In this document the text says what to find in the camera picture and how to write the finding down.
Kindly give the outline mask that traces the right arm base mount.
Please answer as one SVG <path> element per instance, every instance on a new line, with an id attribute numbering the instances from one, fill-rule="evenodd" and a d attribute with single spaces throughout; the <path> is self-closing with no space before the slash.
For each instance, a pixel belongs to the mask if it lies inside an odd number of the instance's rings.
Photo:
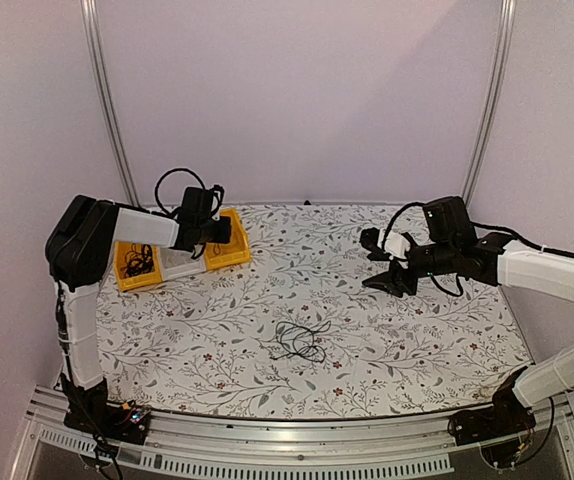
<path id="1" fill-rule="evenodd" d="M 451 415 L 447 432 L 458 446 L 492 441 L 505 436 L 512 440 L 492 443 L 481 450 L 483 460 L 495 469 L 516 466 L 531 442 L 536 420 L 511 390 L 496 392 L 492 404 L 483 409 L 465 409 Z"/>

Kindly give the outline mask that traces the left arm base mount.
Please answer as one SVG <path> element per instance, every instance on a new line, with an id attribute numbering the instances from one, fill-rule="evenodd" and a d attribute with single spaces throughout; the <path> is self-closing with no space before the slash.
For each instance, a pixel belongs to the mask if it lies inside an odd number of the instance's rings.
<path id="1" fill-rule="evenodd" d="M 68 400 L 64 425 L 98 438 L 143 445 L 149 431 L 152 408 L 133 400 L 121 405 L 108 401 L 107 381 L 89 389 L 75 386 L 65 374 L 60 375 L 63 393 Z"/>

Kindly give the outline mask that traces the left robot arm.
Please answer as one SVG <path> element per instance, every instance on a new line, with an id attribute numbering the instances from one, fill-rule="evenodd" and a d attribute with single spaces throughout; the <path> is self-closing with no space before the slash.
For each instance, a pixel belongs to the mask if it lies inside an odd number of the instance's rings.
<path id="1" fill-rule="evenodd" d="M 66 378 L 89 391 L 104 375 L 98 353 L 96 301 L 118 242 L 192 252 L 226 244 L 231 220 L 220 215 L 224 189 L 188 187 L 166 213 L 111 200 L 76 196 L 47 240 L 45 255 L 57 294 L 57 324 Z"/>

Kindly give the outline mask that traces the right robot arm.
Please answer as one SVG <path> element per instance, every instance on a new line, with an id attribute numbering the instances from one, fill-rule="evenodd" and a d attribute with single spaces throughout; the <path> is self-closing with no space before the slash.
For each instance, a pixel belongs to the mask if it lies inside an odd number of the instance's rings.
<path id="1" fill-rule="evenodd" d="M 360 244 L 371 261 L 385 262 L 385 272 L 364 280 L 367 288 L 395 297 L 413 296 L 418 281 L 454 275 L 488 286 L 522 288 L 574 303 L 574 252 L 539 246 L 507 227 L 488 227 L 469 218 L 465 203 L 448 196 L 420 203 L 429 243 L 418 244 L 409 233 L 391 225 L 367 228 Z M 526 410 L 540 401 L 574 389 L 574 344 L 507 380 L 493 396 L 484 427 L 504 436 L 519 424 Z"/>

